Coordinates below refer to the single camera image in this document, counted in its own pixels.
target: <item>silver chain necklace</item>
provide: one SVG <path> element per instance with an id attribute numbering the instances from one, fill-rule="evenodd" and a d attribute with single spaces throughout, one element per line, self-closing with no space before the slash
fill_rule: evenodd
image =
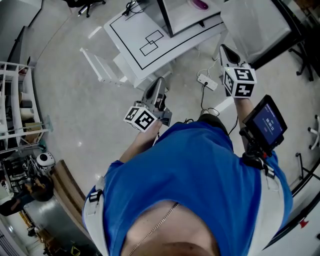
<path id="1" fill-rule="evenodd" d="M 131 255 L 136 251 L 136 249 L 138 249 L 138 247 L 139 247 L 148 237 L 150 237 L 150 236 L 153 234 L 153 232 L 155 232 L 155 231 L 168 219 L 168 217 L 170 216 L 170 214 L 172 214 L 172 212 L 175 210 L 175 208 L 176 208 L 178 205 L 179 205 L 179 203 L 176 202 L 176 203 L 172 206 L 172 208 L 166 213 L 166 215 L 163 217 L 163 219 L 160 220 L 160 222 L 159 222 L 157 225 L 155 225 L 154 228 L 151 229 L 151 231 L 150 231 L 140 242 L 138 242 L 138 243 L 136 244 L 136 246 L 132 249 L 132 251 L 129 253 L 128 256 L 131 256 Z"/>

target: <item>blue shirt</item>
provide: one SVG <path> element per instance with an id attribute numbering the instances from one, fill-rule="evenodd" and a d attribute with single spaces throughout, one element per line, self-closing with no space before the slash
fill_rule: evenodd
<path id="1" fill-rule="evenodd" d="M 273 152 L 267 159 L 284 194 L 284 217 L 292 194 Z M 177 123 L 149 150 L 127 163 L 115 161 L 105 175 L 104 232 L 110 256 L 119 256 L 129 228 L 159 201 L 178 202 L 198 215 L 222 256 L 248 253 L 261 197 L 260 170 L 244 165 L 232 142 L 204 122 Z"/>

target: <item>floor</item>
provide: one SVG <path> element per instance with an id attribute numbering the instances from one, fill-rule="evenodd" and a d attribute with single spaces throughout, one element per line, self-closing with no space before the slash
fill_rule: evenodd
<path id="1" fill-rule="evenodd" d="M 128 0 L 108 0 L 91 10 L 91 17 L 78 17 L 64 1 L 44 0 L 43 10 L 29 28 L 26 56 L 37 60 L 33 79 L 43 117 L 49 115 L 53 132 L 45 136 L 48 150 L 56 160 L 64 159 L 74 179 L 86 194 L 104 175 L 111 162 L 117 160 L 135 138 L 137 132 L 123 122 L 123 117 L 142 92 L 133 87 L 114 87 L 98 79 L 79 51 L 88 49 L 106 60 L 119 54 L 108 34 L 99 26 L 122 11 Z M 197 72 L 213 64 L 213 53 L 218 38 L 213 37 L 178 57 L 174 75 L 168 83 L 166 105 L 173 112 L 172 123 L 197 119 L 201 107 L 202 86 Z M 233 42 L 228 36 L 226 44 Z M 257 70 L 258 84 L 252 95 L 257 104 L 265 94 L 272 96 L 282 113 L 288 130 L 284 142 L 277 147 L 279 165 L 288 183 L 294 186 L 299 176 L 296 152 L 301 152 L 304 164 L 310 167 L 319 157 L 319 149 L 308 149 L 312 136 L 307 127 L 315 125 L 319 114 L 319 78 L 309 82 L 306 76 L 296 76 L 300 62 L 285 52 Z M 219 64 L 210 74 L 219 83 L 216 91 L 205 90 L 204 107 L 215 107 L 226 99 L 219 81 Z M 224 110 L 220 118 L 228 131 L 236 121 L 233 105 Z M 234 151 L 244 151 L 237 127 L 230 135 Z"/>

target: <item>purple object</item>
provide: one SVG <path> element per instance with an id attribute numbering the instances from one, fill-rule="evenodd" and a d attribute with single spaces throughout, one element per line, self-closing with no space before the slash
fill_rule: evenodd
<path id="1" fill-rule="evenodd" d="M 207 11 L 209 6 L 201 0 L 190 0 L 192 5 L 201 11 Z"/>

